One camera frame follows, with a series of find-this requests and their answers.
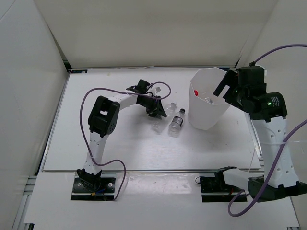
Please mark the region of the clear bottle white cap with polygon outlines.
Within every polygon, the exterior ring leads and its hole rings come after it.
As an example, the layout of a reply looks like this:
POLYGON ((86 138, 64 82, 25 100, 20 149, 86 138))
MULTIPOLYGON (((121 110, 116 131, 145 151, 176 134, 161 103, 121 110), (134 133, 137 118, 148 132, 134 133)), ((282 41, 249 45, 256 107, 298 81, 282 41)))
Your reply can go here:
POLYGON ((163 117, 161 115, 157 115, 152 123, 152 130, 156 132, 157 134, 160 134, 163 132, 163 130, 167 127, 167 125, 170 123, 171 118, 175 114, 175 111, 177 109, 177 103, 171 102, 165 106, 165 114, 166 117, 163 117))

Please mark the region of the bottle with blue-white label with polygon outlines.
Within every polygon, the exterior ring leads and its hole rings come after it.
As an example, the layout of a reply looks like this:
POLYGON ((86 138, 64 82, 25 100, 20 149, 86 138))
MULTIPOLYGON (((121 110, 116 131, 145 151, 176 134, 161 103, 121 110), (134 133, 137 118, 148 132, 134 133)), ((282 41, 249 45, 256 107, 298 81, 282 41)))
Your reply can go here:
POLYGON ((214 105, 214 101, 213 101, 213 99, 210 98, 210 97, 205 97, 205 98, 204 98, 204 101, 207 102, 207 103, 210 103, 210 104, 214 105))

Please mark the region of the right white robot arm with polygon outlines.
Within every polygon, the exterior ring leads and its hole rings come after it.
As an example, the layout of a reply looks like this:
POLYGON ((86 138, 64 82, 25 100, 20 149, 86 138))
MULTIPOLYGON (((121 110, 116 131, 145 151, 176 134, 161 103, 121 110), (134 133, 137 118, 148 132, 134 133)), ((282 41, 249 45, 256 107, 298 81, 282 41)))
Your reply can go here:
POLYGON ((290 135, 286 132, 285 100, 279 92, 267 92, 264 68, 228 70, 213 94, 219 96, 225 86, 229 87, 223 96, 225 102, 247 113, 256 130, 264 175, 249 176, 235 167, 225 167, 215 180, 217 189, 225 192, 236 186, 247 190, 257 202, 306 194, 307 185, 299 180, 286 144, 290 135))

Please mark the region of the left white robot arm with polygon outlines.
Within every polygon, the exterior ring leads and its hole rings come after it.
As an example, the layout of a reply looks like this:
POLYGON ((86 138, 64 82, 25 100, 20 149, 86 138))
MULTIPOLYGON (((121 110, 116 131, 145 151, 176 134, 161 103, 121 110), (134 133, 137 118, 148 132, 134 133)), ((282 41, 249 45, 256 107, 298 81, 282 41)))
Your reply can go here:
POLYGON ((106 141, 116 128, 119 112, 129 106, 139 104, 146 108, 148 116, 155 117, 160 115, 166 117, 166 113, 161 103, 163 98, 153 94, 124 92, 110 98, 98 96, 88 117, 90 140, 87 140, 83 128, 82 115, 85 100, 89 94, 87 92, 83 97, 79 113, 80 128, 88 153, 83 168, 78 169, 77 174, 87 190, 96 192, 102 187, 100 181, 101 167, 115 161, 121 162, 118 159, 107 163, 101 162, 106 141))

